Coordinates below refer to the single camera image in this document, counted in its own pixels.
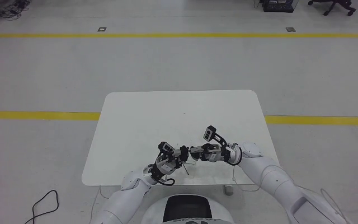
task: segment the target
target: floor drain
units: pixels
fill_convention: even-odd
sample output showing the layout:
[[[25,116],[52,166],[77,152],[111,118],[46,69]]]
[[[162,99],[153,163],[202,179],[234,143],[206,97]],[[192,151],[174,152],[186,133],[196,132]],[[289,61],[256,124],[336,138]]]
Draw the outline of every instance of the floor drain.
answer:
[[[105,32],[107,30],[106,27],[100,27],[98,28],[97,32]]]
[[[286,27],[287,32],[296,32],[293,27]]]

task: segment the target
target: yellow floor stripe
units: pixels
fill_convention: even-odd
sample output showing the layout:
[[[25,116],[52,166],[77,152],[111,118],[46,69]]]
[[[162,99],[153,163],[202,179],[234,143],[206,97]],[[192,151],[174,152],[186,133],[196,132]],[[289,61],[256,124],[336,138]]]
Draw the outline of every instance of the yellow floor stripe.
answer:
[[[0,119],[98,120],[100,113],[57,111],[0,111]],[[267,124],[358,125],[356,116],[265,116]]]
[[[265,116],[267,124],[358,125],[356,116]]]
[[[0,34],[0,38],[358,38],[358,34],[329,33],[138,33],[138,34]]]
[[[57,111],[0,111],[0,119],[98,120],[100,113]]]

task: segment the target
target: chair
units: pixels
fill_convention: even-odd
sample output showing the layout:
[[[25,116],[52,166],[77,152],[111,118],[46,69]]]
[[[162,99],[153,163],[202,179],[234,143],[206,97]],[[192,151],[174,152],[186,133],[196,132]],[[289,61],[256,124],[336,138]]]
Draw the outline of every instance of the chair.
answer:
[[[346,10],[349,10],[347,14],[348,16],[353,15],[353,13],[356,11],[355,8],[350,7],[350,5],[352,4],[351,0],[311,0],[308,2],[308,5],[310,6],[311,4],[313,4],[313,2],[333,2],[329,10],[324,12],[323,15],[325,16],[329,14],[329,12],[333,9],[336,3],[340,4]]]

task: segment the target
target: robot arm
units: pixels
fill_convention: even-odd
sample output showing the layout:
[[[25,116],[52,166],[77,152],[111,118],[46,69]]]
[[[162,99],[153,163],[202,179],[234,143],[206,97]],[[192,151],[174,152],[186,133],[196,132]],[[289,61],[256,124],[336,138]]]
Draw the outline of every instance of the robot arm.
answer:
[[[121,185],[121,190],[115,192],[102,206],[99,214],[95,217],[95,224],[127,224],[138,210],[144,195],[157,183],[167,184],[162,177],[172,174],[179,169],[189,156],[187,147],[174,149],[167,142],[161,142],[158,146],[160,153],[154,164],[143,169],[128,173]]]
[[[290,223],[347,223],[323,197],[295,185],[279,164],[261,155],[261,150],[256,144],[228,144],[216,134],[216,129],[212,126],[206,129],[204,139],[213,139],[220,146],[210,147],[207,143],[202,147],[193,147],[190,149],[193,158],[239,165],[257,186],[271,194],[283,206]],[[221,156],[214,156],[218,151]]]

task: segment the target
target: white table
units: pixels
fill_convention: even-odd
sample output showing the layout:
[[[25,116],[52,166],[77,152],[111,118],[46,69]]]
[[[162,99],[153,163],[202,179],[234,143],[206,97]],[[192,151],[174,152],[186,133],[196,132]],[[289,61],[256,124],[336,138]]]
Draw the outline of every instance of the white table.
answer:
[[[128,172],[155,162],[161,141],[174,148],[202,145],[209,125],[227,142],[254,142],[263,155],[278,162],[260,103],[251,90],[114,92],[103,105],[82,182],[121,185]],[[176,185],[234,184],[233,167],[225,162],[198,161],[186,168],[189,175],[183,167],[170,175]],[[239,167],[235,177],[238,184],[252,184]]]

